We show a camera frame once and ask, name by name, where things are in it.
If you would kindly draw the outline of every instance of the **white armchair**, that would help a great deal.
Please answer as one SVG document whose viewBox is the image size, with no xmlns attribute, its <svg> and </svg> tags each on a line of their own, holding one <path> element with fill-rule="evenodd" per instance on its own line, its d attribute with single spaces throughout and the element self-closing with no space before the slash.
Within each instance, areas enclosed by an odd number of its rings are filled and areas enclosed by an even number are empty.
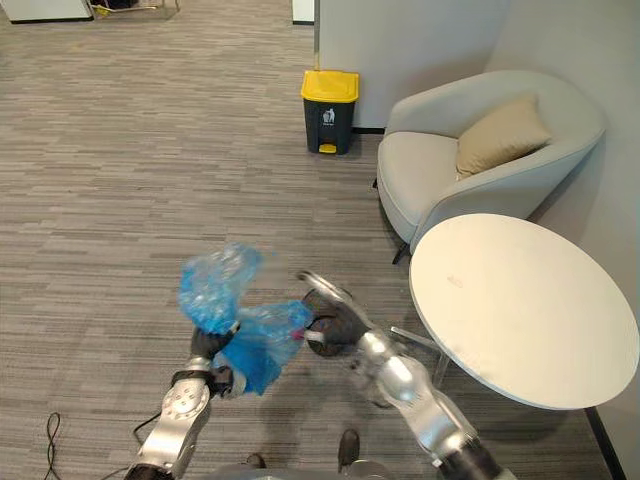
<svg viewBox="0 0 640 480">
<path fill-rule="evenodd" d="M 552 132 L 544 148 L 456 179 L 457 138 L 484 113 L 520 93 L 538 95 Z M 600 112 L 574 86 L 536 72 L 497 71 L 466 78 L 398 102 L 378 149 L 382 206 L 405 242 L 393 263 L 447 218 L 497 213 L 527 218 L 594 147 L 604 132 Z"/>
</svg>

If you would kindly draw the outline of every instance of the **white table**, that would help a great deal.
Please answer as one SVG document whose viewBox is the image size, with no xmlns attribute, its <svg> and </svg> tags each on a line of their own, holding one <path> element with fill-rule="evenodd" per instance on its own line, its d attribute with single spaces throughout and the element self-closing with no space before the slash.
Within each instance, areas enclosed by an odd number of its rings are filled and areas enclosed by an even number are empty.
<svg viewBox="0 0 640 480">
<path fill-rule="evenodd" d="M 578 247 L 536 224 L 474 214 L 431 229 L 411 294 L 440 348 L 522 403 L 576 409 L 615 397 L 640 351 L 631 308 Z"/>
</svg>

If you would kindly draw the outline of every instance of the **metal robot arm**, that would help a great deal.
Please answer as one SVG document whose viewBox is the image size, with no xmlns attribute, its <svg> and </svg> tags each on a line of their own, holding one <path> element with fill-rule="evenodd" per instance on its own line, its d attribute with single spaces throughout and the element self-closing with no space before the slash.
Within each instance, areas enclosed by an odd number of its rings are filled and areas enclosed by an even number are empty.
<svg viewBox="0 0 640 480">
<path fill-rule="evenodd" d="M 300 272 L 298 277 L 332 303 L 343 319 L 333 332 L 313 332 L 312 340 L 357 346 L 356 374 L 365 384 L 375 382 L 383 397 L 400 411 L 445 479 L 515 479 L 482 446 L 476 430 L 455 404 L 433 386 L 424 365 L 404 355 L 400 345 L 376 328 L 349 294 L 312 272 Z"/>
<path fill-rule="evenodd" d="M 158 423 L 138 451 L 125 480 L 177 480 L 195 451 L 200 430 L 209 420 L 209 401 L 215 396 L 242 394 L 245 379 L 229 367 L 212 369 L 211 359 L 231 340 L 195 330 L 191 358 L 176 372 L 162 400 Z"/>
</svg>

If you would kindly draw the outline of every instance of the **trash can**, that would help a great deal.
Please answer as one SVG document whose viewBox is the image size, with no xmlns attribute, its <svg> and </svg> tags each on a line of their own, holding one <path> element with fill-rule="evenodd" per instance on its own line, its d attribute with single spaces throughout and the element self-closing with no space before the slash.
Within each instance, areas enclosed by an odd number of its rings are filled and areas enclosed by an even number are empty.
<svg viewBox="0 0 640 480">
<path fill-rule="evenodd" d="M 302 90 L 307 147 L 311 152 L 337 153 L 349 150 L 353 109 L 358 99 L 357 73 L 308 70 Z"/>
</svg>

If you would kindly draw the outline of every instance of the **table leg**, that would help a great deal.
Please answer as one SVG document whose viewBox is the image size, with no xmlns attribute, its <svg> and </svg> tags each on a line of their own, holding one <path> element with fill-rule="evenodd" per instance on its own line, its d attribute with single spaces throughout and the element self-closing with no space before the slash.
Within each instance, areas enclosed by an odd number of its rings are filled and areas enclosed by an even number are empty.
<svg viewBox="0 0 640 480">
<path fill-rule="evenodd" d="M 412 342 L 417 343 L 422 347 L 438 352 L 438 363 L 433 373 L 432 382 L 433 386 L 439 389 L 440 385 L 442 385 L 444 374 L 447 372 L 447 367 L 449 366 L 449 357 L 433 340 L 429 340 L 428 338 L 421 337 L 420 335 L 416 335 L 415 333 L 408 332 L 398 327 L 391 327 L 391 331 L 396 335 L 406 338 L 407 340 L 411 340 Z"/>
<path fill-rule="evenodd" d="M 447 371 L 447 367 L 449 366 L 449 357 L 443 351 L 440 351 L 440 356 L 438 357 L 438 364 L 436 365 L 436 371 L 433 373 L 433 386 L 438 390 L 440 389 L 440 385 L 442 385 L 442 380 L 444 379 L 444 374 Z"/>
</svg>

